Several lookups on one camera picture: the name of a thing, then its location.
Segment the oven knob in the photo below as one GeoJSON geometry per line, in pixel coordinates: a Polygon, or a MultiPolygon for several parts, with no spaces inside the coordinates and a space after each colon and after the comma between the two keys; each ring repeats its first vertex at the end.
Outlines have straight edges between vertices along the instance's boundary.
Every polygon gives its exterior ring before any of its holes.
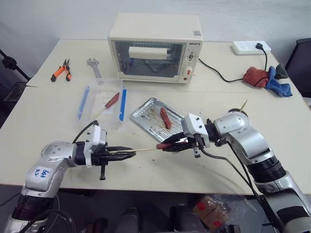
{"type": "Polygon", "coordinates": [[[192,69],[192,67],[186,67],[186,68],[184,69],[184,77],[190,78],[190,77],[192,76],[192,74],[193,74],[193,69],[192,69]]]}

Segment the metal baking tray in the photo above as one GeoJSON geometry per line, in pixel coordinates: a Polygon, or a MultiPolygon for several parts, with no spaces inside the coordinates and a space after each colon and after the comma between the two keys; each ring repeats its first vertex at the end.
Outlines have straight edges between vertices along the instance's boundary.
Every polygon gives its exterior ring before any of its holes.
{"type": "Polygon", "coordinates": [[[159,142],[163,142],[170,136],[182,132],[183,128],[180,121],[183,118],[184,117],[181,114],[156,98],[149,99],[131,115],[131,120],[135,124],[159,142]],[[163,119],[160,115],[161,108],[165,108],[172,123],[172,127],[169,130],[165,128],[163,119]]]}

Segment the power strip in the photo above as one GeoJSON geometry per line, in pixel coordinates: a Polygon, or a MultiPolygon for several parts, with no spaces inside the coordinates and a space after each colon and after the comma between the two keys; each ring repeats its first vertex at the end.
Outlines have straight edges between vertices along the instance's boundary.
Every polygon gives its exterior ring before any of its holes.
{"type": "Polygon", "coordinates": [[[263,51],[256,48],[256,44],[261,43],[263,49],[268,54],[271,48],[263,40],[250,40],[250,41],[233,41],[231,44],[231,51],[236,55],[262,55],[263,51]]]}

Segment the black chair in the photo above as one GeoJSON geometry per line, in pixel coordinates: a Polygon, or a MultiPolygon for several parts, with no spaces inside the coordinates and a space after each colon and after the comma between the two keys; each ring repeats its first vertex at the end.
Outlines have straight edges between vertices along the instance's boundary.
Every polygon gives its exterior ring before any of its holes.
{"type": "Polygon", "coordinates": [[[296,41],[285,69],[301,95],[311,98],[311,38],[296,41]]]}

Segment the toaster oven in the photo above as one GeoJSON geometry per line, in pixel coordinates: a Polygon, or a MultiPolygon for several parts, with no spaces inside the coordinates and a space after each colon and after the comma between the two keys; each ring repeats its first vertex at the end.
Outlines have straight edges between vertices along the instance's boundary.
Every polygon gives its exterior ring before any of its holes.
{"type": "Polygon", "coordinates": [[[203,37],[198,16],[119,13],[108,41],[119,78],[188,83],[203,37]]]}

